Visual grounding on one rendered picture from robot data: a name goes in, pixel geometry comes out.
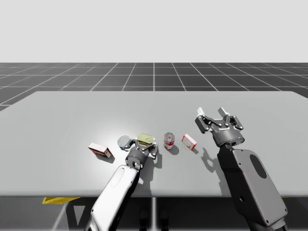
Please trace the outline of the blue flat can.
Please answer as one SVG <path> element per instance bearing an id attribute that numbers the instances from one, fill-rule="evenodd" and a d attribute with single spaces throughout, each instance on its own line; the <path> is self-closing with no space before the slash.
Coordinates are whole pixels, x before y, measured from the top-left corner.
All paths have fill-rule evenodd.
<path id="1" fill-rule="evenodd" d="M 119 148 L 120 148 L 121 150 L 125 150 L 125 146 L 126 146 L 126 144 L 129 143 L 129 142 L 130 142 L 130 137 L 124 135 L 124 136 L 121 136 L 121 137 L 118 139 L 117 144 L 118 144 L 118 146 L 119 146 Z"/>

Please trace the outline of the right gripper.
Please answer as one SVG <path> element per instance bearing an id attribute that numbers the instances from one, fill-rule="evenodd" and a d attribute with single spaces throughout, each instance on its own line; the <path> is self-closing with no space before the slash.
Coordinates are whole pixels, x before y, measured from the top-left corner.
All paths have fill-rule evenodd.
<path id="1" fill-rule="evenodd" d="M 222 116 L 226 126 L 231 125 L 233 127 L 221 127 L 222 125 L 218 121 L 207 117 L 202 108 L 199 107 L 195 123 L 200 132 L 203 134 L 212 132 L 213 140 L 217 147 L 225 144 L 235 146 L 243 143 L 245 139 L 240 133 L 243 130 L 243 126 L 238 117 L 230 115 L 222 107 L 218 109 L 218 113 Z"/>

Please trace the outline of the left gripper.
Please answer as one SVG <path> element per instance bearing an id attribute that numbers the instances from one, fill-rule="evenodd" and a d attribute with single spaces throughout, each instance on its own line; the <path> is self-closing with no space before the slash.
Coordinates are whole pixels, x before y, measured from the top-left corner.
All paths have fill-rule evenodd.
<path id="1" fill-rule="evenodd" d="M 139 147 L 139 141 L 137 139 L 130 139 L 123 147 L 123 150 L 130 149 L 127 157 L 126 164 L 136 170 L 143 169 L 146 159 L 156 159 L 158 153 L 158 145 L 156 142 L 145 146 Z"/>

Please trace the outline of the red and white can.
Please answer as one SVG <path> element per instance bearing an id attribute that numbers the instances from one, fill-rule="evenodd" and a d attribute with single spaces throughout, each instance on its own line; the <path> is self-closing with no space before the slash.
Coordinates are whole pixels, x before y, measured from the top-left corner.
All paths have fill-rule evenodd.
<path id="1" fill-rule="evenodd" d="M 171 149 L 174 145 L 174 141 L 175 141 L 175 136 L 173 133 L 167 132 L 164 135 L 164 147 L 166 149 Z"/>

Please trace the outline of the red and white carton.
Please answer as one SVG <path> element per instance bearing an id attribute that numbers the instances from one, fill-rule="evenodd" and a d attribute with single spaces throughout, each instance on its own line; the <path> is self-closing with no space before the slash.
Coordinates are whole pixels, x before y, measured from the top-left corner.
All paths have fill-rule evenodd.
<path id="1" fill-rule="evenodd" d="M 182 143 L 185 144 L 190 150 L 194 150 L 197 145 L 197 142 L 188 134 L 183 136 Z"/>

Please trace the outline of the green and blue rectangular can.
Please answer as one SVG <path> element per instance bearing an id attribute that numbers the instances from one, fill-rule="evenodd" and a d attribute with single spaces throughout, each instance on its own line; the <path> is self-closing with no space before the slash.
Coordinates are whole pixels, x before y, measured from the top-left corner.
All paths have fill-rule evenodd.
<path id="1" fill-rule="evenodd" d="M 140 133 L 137 136 L 137 140 L 139 142 L 140 145 L 150 145 L 154 142 L 155 138 L 152 135 L 146 134 L 146 133 Z"/>

